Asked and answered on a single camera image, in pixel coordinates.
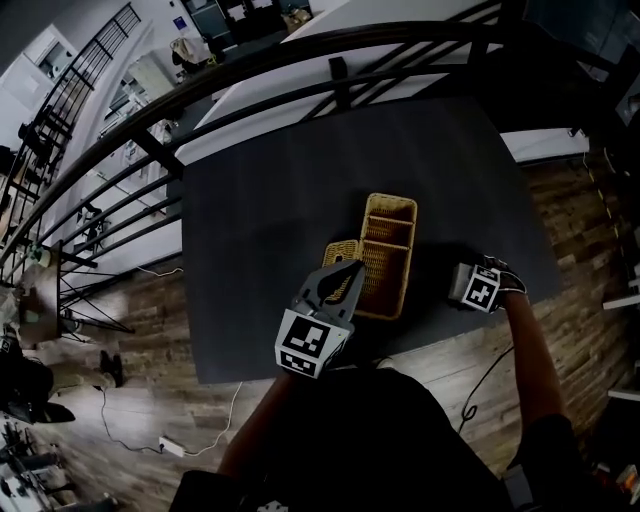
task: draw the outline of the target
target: white cable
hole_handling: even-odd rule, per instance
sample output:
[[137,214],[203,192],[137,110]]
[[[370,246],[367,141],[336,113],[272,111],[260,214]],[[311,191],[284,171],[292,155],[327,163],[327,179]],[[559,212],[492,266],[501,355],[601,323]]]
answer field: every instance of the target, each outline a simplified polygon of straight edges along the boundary
[[227,421],[227,428],[225,428],[222,432],[218,434],[218,437],[216,437],[215,442],[211,446],[207,446],[206,448],[203,448],[197,453],[184,452],[184,454],[187,457],[198,457],[199,455],[202,455],[207,450],[211,450],[211,448],[215,448],[218,445],[218,441],[220,440],[220,438],[229,431],[229,429],[231,428],[231,417],[233,416],[233,404],[236,402],[236,397],[238,396],[238,392],[240,391],[242,384],[243,382],[241,382],[238,385],[238,389],[236,389],[236,392],[233,395],[233,398],[231,399],[231,408],[229,409],[229,421]]
[[154,276],[158,276],[158,277],[170,276],[171,274],[175,274],[178,270],[180,272],[184,272],[184,270],[181,267],[176,267],[171,272],[166,272],[164,274],[156,274],[153,270],[145,270],[142,267],[136,267],[136,268],[138,270],[142,270],[143,272],[146,272],[147,274],[153,274]]

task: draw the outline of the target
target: black cable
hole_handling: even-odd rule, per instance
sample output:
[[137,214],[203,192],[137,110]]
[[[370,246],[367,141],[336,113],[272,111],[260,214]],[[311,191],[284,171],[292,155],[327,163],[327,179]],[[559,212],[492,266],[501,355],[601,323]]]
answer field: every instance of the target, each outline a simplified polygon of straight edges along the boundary
[[104,419],[104,408],[107,405],[107,390],[106,389],[102,389],[102,395],[104,397],[104,401],[102,402],[102,409],[100,409],[100,416],[102,416],[102,423],[104,423],[104,428],[107,431],[107,435],[109,436],[109,439],[111,439],[111,441],[113,443],[120,443],[122,446],[124,446],[130,452],[142,452],[144,450],[150,450],[152,452],[159,453],[160,455],[162,455],[162,450],[161,449],[160,450],[156,450],[155,448],[151,448],[150,446],[143,446],[142,448],[129,448],[124,442],[120,441],[119,439],[114,439],[113,437],[111,437],[111,432],[109,432],[109,427],[107,426],[107,420]]
[[505,350],[502,354],[500,354],[498,356],[498,359],[496,359],[494,361],[494,363],[489,367],[487,372],[482,376],[480,381],[476,384],[476,387],[473,388],[471,393],[469,393],[469,396],[467,397],[466,402],[462,406],[462,412],[460,413],[460,415],[462,416],[462,423],[460,424],[460,427],[458,428],[458,434],[460,434],[462,432],[462,428],[464,427],[465,423],[467,421],[471,421],[475,417],[476,413],[478,412],[478,406],[477,405],[472,405],[471,407],[469,407],[469,409],[467,409],[467,407],[469,406],[469,402],[471,401],[471,397],[473,396],[473,394],[476,391],[478,391],[478,388],[482,385],[482,383],[484,382],[484,379],[486,379],[489,376],[489,374],[493,371],[493,369],[496,366],[498,366],[498,363],[500,361],[502,361],[504,356],[506,356],[512,350],[513,350],[513,345],[510,345],[509,348],[507,348],[507,350]]

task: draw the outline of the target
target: sleeve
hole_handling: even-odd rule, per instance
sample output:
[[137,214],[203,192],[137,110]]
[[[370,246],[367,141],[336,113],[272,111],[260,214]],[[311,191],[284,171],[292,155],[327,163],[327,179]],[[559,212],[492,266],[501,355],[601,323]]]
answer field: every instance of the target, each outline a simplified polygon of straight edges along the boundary
[[191,512],[202,510],[203,506],[217,512],[233,512],[238,509],[242,496],[240,485],[228,476],[187,471],[182,475],[169,512]]
[[562,415],[530,425],[514,463],[522,465],[535,502],[545,510],[626,509],[620,496],[605,492],[587,472],[571,422]]

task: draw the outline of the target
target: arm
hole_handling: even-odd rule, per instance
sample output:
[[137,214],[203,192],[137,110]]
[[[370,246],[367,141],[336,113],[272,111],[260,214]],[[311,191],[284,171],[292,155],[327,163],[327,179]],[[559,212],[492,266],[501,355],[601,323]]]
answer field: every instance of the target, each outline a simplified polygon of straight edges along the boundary
[[545,416],[566,416],[560,381],[527,297],[507,293],[504,306],[513,336],[523,429]]
[[250,483],[264,475],[269,459],[270,441],[285,417],[291,400],[306,383],[304,377],[284,374],[278,377],[258,407],[233,438],[222,458],[218,474],[242,483]]

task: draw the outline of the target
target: dark table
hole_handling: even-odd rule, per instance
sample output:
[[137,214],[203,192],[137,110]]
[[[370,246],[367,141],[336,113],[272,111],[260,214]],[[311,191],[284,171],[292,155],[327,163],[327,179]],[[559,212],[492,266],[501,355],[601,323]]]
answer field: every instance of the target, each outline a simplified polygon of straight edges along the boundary
[[243,142],[185,170],[183,252],[202,383],[272,377],[283,311],[326,245],[359,238],[367,196],[415,199],[404,311],[357,319],[347,358],[396,354],[495,322],[445,301],[465,247],[520,273],[533,302],[560,289],[522,171],[470,98],[374,105]]

